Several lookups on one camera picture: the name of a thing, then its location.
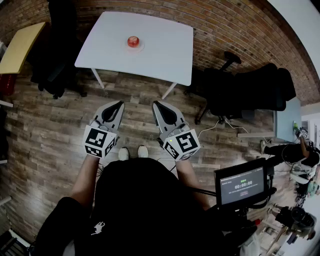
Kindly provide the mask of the black monitor screen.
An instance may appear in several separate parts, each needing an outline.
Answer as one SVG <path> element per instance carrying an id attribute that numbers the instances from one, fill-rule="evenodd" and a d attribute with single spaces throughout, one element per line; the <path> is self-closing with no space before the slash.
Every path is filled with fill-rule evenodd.
<path id="1" fill-rule="evenodd" d="M 269 187 L 265 158 L 215 170 L 214 178 L 218 207 L 249 208 L 267 198 Z"/>

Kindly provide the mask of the grey desk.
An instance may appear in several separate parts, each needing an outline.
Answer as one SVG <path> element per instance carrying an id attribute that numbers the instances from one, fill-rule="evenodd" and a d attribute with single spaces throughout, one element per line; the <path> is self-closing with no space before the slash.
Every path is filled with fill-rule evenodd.
<path id="1" fill-rule="evenodd" d="M 238 133 L 238 138 L 273 138 L 287 143 L 295 143 L 294 123 L 302 126 L 301 102 L 297 97 L 286 102 L 284 111 L 273 112 L 273 129 L 266 132 Z"/>

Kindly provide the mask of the person's right forearm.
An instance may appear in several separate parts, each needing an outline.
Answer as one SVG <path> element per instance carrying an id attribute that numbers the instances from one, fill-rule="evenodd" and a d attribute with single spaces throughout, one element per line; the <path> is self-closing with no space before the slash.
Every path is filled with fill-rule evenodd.
<path id="1" fill-rule="evenodd" d="M 175 166 L 178 179 L 183 185 L 195 189 L 202 189 L 189 159 L 176 161 Z M 206 211 L 211 207 L 207 195 L 196 191 L 191 191 L 191 194 L 194 200 L 199 206 L 201 206 L 203 210 Z"/>

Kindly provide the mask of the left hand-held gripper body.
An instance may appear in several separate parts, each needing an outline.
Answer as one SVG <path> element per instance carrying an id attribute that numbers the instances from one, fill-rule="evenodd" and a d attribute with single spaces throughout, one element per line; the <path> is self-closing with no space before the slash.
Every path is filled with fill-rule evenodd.
<path id="1" fill-rule="evenodd" d="M 117 140 L 117 133 L 93 119 L 85 127 L 82 145 L 88 155 L 105 158 L 116 145 Z"/>

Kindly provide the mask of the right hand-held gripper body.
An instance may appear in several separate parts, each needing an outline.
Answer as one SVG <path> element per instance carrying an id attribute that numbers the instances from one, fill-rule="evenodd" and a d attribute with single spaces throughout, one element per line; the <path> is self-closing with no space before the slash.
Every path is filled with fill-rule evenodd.
<path id="1" fill-rule="evenodd" d="M 161 147 L 175 161 L 188 159 L 201 147 L 195 129 L 191 129 L 187 122 L 183 122 L 170 132 L 161 133 L 159 139 L 162 142 Z"/>

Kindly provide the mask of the black mesh office chair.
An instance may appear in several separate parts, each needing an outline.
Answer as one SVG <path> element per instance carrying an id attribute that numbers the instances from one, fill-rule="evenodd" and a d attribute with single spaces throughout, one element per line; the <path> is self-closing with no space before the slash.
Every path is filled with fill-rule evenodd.
<path id="1" fill-rule="evenodd" d="M 255 110 L 284 111 L 287 102 L 296 97 L 290 72 L 268 63 L 253 71 L 232 74 L 226 69 L 241 59 L 225 51 L 226 63 L 220 68 L 192 69 L 191 84 L 185 95 L 206 100 L 203 112 L 218 117 L 222 124 L 231 119 L 250 119 Z"/>

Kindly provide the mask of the person's black clothing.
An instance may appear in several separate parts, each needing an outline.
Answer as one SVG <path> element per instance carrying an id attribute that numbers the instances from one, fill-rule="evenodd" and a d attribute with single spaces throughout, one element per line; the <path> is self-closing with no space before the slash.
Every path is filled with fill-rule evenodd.
<path id="1" fill-rule="evenodd" d="M 36 237 L 33 256 L 231 256 L 246 233 L 203 210 L 193 187 L 151 158 L 113 161 L 96 174 L 93 202 L 63 197 Z"/>

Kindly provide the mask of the person's left forearm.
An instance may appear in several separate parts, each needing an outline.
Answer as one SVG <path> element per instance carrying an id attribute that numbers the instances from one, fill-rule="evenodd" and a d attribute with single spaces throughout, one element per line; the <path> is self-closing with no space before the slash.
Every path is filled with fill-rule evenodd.
<path id="1" fill-rule="evenodd" d="M 93 202 L 99 161 L 98 157 L 89 154 L 85 157 L 71 190 L 71 197 L 82 205 Z"/>

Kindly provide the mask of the light wooden desk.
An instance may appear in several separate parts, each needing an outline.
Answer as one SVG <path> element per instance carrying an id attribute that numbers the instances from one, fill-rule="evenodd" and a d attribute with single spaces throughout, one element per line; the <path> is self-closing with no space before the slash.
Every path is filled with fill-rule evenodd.
<path id="1" fill-rule="evenodd" d="M 19 74 L 27 55 L 46 23 L 41 22 L 22 28 L 16 32 L 0 62 L 0 75 Z"/>

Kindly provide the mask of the red plastic container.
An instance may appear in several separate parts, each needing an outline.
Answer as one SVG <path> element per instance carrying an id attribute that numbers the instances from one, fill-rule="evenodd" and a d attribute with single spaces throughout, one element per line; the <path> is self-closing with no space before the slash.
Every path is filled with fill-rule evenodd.
<path id="1" fill-rule="evenodd" d="M 17 74 L 0 74 L 0 93 L 10 96 L 14 93 Z"/>

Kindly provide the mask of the person's left white shoe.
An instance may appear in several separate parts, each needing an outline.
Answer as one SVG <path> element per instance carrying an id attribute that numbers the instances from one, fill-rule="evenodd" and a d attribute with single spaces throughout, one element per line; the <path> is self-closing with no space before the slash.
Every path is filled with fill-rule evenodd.
<path id="1" fill-rule="evenodd" d="M 120 161 L 127 161 L 130 158 L 129 151 L 126 147 L 122 147 L 118 151 L 118 159 Z"/>

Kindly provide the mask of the white round plate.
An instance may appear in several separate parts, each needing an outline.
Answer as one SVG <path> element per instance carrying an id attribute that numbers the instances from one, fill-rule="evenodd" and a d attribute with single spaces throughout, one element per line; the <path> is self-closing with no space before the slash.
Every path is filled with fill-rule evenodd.
<path id="1" fill-rule="evenodd" d="M 122 47 L 125 51 L 127 51 L 127 52 L 129 52 L 129 53 L 139 53 L 139 52 L 141 52 L 141 51 L 144 49 L 144 47 L 145 47 L 144 41 L 143 41 L 142 39 L 140 39 L 140 38 L 139 38 L 140 44 L 139 44 L 139 47 L 137 47 L 137 48 L 131 48 L 131 47 L 129 47 L 128 44 L 127 44 L 127 40 L 128 40 L 128 39 L 126 39 L 125 41 L 122 42 L 121 47 Z"/>

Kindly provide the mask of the white table leg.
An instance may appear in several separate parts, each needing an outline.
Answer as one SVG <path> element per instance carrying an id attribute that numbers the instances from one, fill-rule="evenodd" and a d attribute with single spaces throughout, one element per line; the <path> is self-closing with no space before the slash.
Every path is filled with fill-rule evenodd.
<path id="1" fill-rule="evenodd" d="M 170 87 L 166 90 L 166 92 L 162 95 L 161 99 L 164 100 L 168 94 L 175 88 L 177 84 L 175 82 L 173 82 Z"/>
<path id="2" fill-rule="evenodd" d="M 101 78 L 100 78 L 97 70 L 96 70 L 95 68 L 92 68 L 91 70 L 92 70 L 92 72 L 93 72 L 96 80 L 98 81 L 99 85 L 102 87 L 102 89 L 104 89 L 104 88 L 105 88 L 105 85 L 104 85 L 104 83 L 102 82 L 102 80 L 101 80 Z"/>

